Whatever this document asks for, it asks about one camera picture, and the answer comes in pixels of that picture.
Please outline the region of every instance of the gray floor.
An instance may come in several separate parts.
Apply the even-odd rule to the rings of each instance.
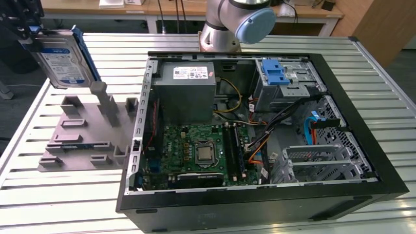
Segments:
[[[117,22],[114,20],[65,20],[63,28],[70,28],[74,24],[86,32],[109,32],[109,33],[147,33],[149,30],[141,20],[125,20]],[[175,21],[166,23],[169,32],[175,33]],[[45,20],[49,28],[55,27],[53,20]],[[189,32],[197,33],[202,29],[202,25],[189,23]],[[416,50],[403,50],[395,59],[387,72],[416,102]],[[42,85],[46,81],[46,75],[41,69],[25,75],[14,74],[10,69],[0,63],[0,80],[6,85],[33,84]],[[0,100],[0,137],[13,137],[19,124],[25,118],[27,110],[34,102],[41,87],[37,86],[11,86],[10,89],[15,93],[13,100]],[[0,140],[0,154],[7,147],[9,142]]]

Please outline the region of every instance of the ram slot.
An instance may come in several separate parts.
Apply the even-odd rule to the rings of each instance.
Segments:
[[[234,146],[235,146],[235,151],[237,151],[237,164],[241,167],[241,176],[246,178],[246,168],[245,168],[245,158],[243,158],[243,150],[242,150],[242,145],[241,145],[241,140],[239,140],[239,129],[234,126]]]
[[[223,142],[227,161],[229,178],[231,181],[238,181],[242,177],[241,165],[239,165],[239,150],[238,138],[235,135],[235,127],[223,125]]]

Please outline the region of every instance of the slotted aluminum table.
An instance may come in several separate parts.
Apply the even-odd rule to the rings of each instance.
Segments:
[[[149,51],[199,50],[197,35],[86,34],[85,39],[117,101],[141,96]],[[347,38],[271,36],[243,45],[243,51],[323,54],[411,192],[339,220],[194,233],[416,233],[416,107],[361,43]],[[139,233],[115,212],[122,170],[37,171],[66,94],[98,102],[87,88],[58,90],[45,84],[0,158],[0,229],[17,234]]]

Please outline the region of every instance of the motherboard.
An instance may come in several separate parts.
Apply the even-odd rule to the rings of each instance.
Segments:
[[[150,159],[153,189],[258,184],[257,167],[246,167],[246,125],[167,125],[162,158]]]

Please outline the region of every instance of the green circuit board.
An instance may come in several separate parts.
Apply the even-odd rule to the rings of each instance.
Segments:
[[[242,145],[249,143],[246,125],[238,126]],[[162,174],[183,174],[213,172],[225,174],[225,186],[258,184],[255,167],[247,170],[245,179],[233,181],[229,178],[227,159],[223,145],[222,125],[169,125],[165,127]],[[214,145],[215,161],[210,165],[198,164],[198,147],[201,144]],[[154,183],[157,189],[169,189],[166,183]]]

